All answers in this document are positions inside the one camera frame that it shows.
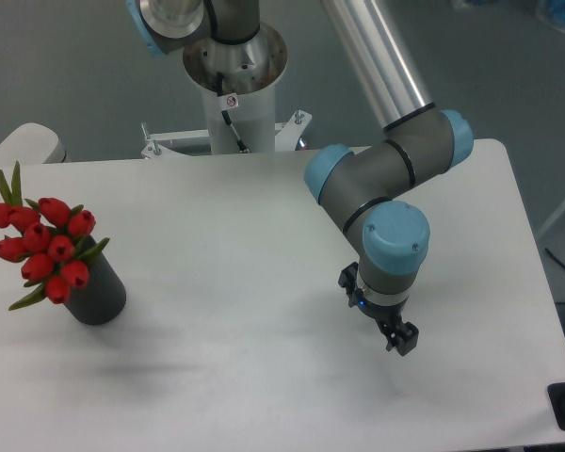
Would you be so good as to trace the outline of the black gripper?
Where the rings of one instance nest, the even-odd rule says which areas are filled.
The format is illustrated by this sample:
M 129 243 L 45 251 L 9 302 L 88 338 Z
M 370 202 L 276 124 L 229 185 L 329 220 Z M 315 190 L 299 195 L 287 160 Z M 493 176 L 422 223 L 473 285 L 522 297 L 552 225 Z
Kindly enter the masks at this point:
M 416 348 L 419 330 L 411 322 L 404 323 L 401 317 L 409 289 L 397 294 L 375 291 L 363 281 L 356 262 L 341 271 L 338 284 L 346 291 L 349 307 L 357 306 L 364 315 L 377 322 L 379 331 L 386 338 L 387 351 L 396 349 L 400 356 L 406 356 Z

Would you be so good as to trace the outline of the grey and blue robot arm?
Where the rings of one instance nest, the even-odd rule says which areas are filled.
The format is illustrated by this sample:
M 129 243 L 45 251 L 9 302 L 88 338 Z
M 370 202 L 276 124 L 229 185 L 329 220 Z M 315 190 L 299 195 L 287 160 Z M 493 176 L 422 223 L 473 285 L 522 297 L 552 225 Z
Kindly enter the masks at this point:
M 131 1 L 127 8 L 149 52 L 182 53 L 202 92 L 212 153 L 282 147 L 272 90 L 287 63 L 286 47 L 262 21 L 257 2 Z M 304 181 L 358 253 L 339 277 L 349 305 L 376 321 L 388 348 L 407 354 L 419 332 L 401 313 L 426 258 L 430 229 L 400 196 L 464 161 L 473 133 L 460 113 L 432 101 L 380 1 L 327 1 L 324 9 L 384 140 L 359 153 L 340 144 L 322 149 Z

